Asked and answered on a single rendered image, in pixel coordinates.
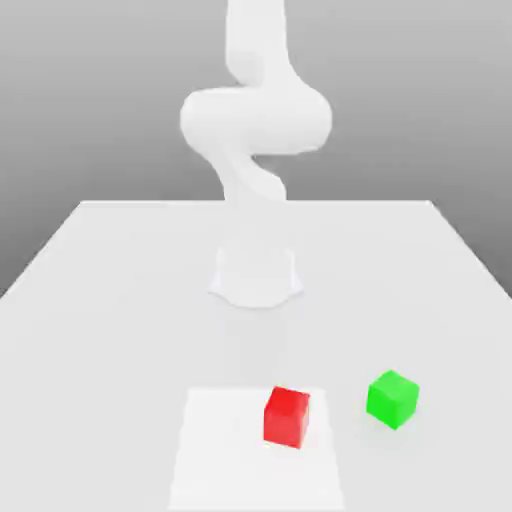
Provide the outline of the small red cube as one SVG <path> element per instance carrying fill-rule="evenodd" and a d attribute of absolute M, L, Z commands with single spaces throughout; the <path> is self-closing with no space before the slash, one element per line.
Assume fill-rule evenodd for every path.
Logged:
<path fill-rule="evenodd" d="M 275 386 L 264 408 L 263 439 L 300 449 L 309 425 L 310 397 L 306 392 Z"/>

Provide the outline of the small green cube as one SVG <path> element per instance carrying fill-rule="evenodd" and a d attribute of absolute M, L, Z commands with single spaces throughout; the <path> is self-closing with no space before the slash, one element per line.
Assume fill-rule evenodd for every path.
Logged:
<path fill-rule="evenodd" d="M 420 387 L 394 370 L 388 370 L 368 387 L 366 412 L 393 430 L 415 413 Z"/>

